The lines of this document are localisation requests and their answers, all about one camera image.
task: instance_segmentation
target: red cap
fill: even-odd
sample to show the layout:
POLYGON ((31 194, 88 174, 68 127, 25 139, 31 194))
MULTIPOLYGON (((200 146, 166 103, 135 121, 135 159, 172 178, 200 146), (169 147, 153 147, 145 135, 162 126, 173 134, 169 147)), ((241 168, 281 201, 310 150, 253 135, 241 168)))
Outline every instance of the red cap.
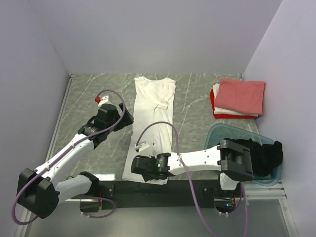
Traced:
POLYGON ((99 104, 101 101, 100 96, 96 96, 94 100, 95 100, 95 102, 97 102, 99 104))

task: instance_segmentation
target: marble table surface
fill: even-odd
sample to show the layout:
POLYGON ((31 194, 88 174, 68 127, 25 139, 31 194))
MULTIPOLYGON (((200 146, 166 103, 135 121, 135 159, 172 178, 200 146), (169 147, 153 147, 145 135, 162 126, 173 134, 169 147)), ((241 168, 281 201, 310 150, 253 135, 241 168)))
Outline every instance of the marble table surface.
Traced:
MULTIPOLYGON (((151 80, 165 77, 176 80, 173 124, 179 133, 179 148, 182 153, 203 150, 210 128, 217 123, 258 133, 253 119, 215 119, 212 115, 209 93, 213 85, 222 78, 241 80, 240 74, 75 74, 71 77, 50 157, 67 145, 77 130, 97 113, 94 98, 100 90, 107 88, 121 93, 127 109, 133 114, 136 96, 133 79, 140 76, 151 80)), ((113 95, 112 98, 115 104, 120 103, 117 96, 113 95)), ((131 134, 132 126, 112 132, 96 150, 83 157, 65 178, 88 171, 103 180, 122 180, 131 134)), ((212 171, 197 171, 192 173, 192 178, 216 179, 217 174, 212 171)), ((187 179, 187 176, 182 174, 172 179, 187 179)))

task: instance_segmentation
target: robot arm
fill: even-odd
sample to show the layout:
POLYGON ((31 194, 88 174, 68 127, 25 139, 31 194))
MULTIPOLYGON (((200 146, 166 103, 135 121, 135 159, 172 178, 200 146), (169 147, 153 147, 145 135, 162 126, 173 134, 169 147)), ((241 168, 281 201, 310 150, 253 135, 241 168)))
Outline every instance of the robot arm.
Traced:
POLYGON ((142 175, 145 182, 184 173, 180 158, 189 171, 220 171, 222 190, 234 190, 239 182, 253 180, 250 150, 229 140, 203 151, 182 153, 180 157, 176 153, 162 153, 155 158, 147 142, 136 150, 139 155, 133 160, 131 172, 142 175))
MULTIPOLYGON (((66 199, 80 194, 93 195, 96 193, 99 180, 88 172, 82 172, 71 180, 62 182, 61 180, 67 171, 74 167, 83 156, 93 151, 101 142, 105 141, 110 132, 118 131, 133 123, 133 117, 127 110, 125 110, 122 120, 112 130, 100 133, 85 140, 87 136, 112 126, 120 117, 116 106, 109 101, 108 95, 102 98, 98 103, 98 106, 99 110, 97 115, 89 119, 87 124, 78 130, 78 134, 74 136, 65 148, 35 170, 25 169, 21 172, 17 193, 19 193, 31 179, 49 167, 49 170, 36 179, 23 192, 18 200, 20 205, 24 206, 40 218, 49 216, 58 203, 66 199), (50 165, 71 146, 73 146, 73 149, 71 149, 62 159, 54 165, 50 165)), ((120 104, 119 106, 123 111, 123 104, 120 104)))

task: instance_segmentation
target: stack of folded clothes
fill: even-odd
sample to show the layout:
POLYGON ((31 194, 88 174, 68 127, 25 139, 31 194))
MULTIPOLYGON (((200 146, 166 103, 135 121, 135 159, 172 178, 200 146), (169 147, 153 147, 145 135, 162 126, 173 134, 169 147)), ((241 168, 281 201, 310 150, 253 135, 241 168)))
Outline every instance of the stack of folded clothes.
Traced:
POLYGON ((254 119, 262 115, 264 81, 222 79, 210 93, 216 119, 254 119))

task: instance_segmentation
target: black cloth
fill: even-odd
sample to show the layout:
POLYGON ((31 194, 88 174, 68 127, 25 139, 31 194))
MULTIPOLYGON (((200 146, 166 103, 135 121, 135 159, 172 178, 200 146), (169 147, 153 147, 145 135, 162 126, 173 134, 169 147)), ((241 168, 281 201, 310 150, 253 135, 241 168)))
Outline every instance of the black cloth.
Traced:
POLYGON ((251 139, 230 139, 240 145, 250 149, 252 171, 257 176, 265 177, 269 175, 272 170, 278 167, 283 161, 282 143, 275 141, 274 144, 263 144, 254 142, 251 139))

